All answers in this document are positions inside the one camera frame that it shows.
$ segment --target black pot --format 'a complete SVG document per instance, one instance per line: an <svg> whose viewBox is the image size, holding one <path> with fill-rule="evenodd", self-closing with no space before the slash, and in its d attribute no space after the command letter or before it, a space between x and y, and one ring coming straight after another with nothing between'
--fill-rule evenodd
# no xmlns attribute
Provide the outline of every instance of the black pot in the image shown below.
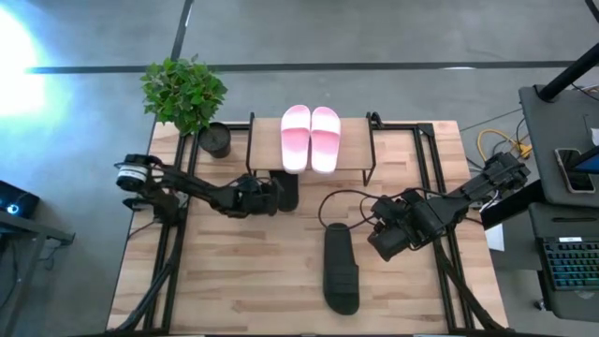
<svg viewBox="0 0 599 337"><path fill-rule="evenodd" d="M231 131L222 123L210 123L199 131L199 146L214 158L224 158L231 152Z"/></svg>

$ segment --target keyboard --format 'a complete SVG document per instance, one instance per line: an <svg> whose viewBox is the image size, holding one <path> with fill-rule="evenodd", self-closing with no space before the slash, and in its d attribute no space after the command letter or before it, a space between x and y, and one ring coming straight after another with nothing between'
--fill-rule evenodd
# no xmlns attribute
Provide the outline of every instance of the keyboard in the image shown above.
<svg viewBox="0 0 599 337"><path fill-rule="evenodd" d="M599 238L545 238L542 246L554 290L599 290Z"/></svg>

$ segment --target gray floor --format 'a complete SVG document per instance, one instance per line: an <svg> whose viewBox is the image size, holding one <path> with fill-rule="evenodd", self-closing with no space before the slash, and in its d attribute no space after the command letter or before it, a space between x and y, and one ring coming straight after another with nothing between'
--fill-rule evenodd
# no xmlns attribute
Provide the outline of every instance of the gray floor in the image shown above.
<svg viewBox="0 0 599 337"><path fill-rule="evenodd" d="M19 66L145 65L170 55L182 8L183 0L5 0L0 23L7 13L12 20L0 42ZM182 56L198 53L209 64L559 61L590 48L598 28L582 0L197 0ZM218 118L245 121L250 111L276 116L307 104L342 116L376 110L386 120L457 120L465 128L517 109L519 87L560 71L225 73L229 93ZM151 116L141 113L139 76L28 75L0 86L0 179L43 199L39 219L77 232L52 271L39 268L19 336L106 326L131 218L112 164L145 153L152 131ZM598 81L595 69L579 83ZM521 118L515 112L466 130L466 153L482 163L478 132L511 135ZM498 140L485 138L485 150ZM528 165L534 169L533 159ZM599 328L536 312L533 274L497 275L512 328L571 336Z"/></svg>

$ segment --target pink slipper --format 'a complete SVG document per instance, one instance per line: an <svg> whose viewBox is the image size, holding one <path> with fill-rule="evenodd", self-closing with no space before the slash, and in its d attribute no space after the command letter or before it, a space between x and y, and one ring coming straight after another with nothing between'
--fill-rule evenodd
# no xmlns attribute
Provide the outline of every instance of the pink slipper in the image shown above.
<svg viewBox="0 0 599 337"><path fill-rule="evenodd" d="M335 111L319 107L312 112L312 169L330 174L337 167L341 121Z"/></svg>
<svg viewBox="0 0 599 337"><path fill-rule="evenodd" d="M281 150L285 172L298 174L306 169L309 144L310 110L302 105L293 106L281 119Z"/></svg>

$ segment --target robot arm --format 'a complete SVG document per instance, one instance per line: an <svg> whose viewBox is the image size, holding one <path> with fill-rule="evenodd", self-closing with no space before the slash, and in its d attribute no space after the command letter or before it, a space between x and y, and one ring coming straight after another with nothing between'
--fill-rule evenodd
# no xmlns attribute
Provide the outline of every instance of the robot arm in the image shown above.
<svg viewBox="0 0 599 337"><path fill-rule="evenodd" d="M181 202L175 194L167 193L164 189L200 198L228 217L274 215L277 212L280 187L276 181L262 183L254 176L243 174L225 186L215 186L165 165L153 155L144 154L128 154L124 162L116 167L119 169L117 185L139 195L139 198L125 200L124 204L132 209L134 203L150 204L154 215L165 224L180 220ZM163 175L154 177L154 170L162 171Z"/></svg>
<svg viewBox="0 0 599 337"><path fill-rule="evenodd" d="M446 196L425 199L408 188L395 200L380 198L371 208L378 222L368 242L385 261L405 248L417 250L455 227L470 204L492 191L523 187L530 173L512 154L496 154L479 175Z"/></svg>

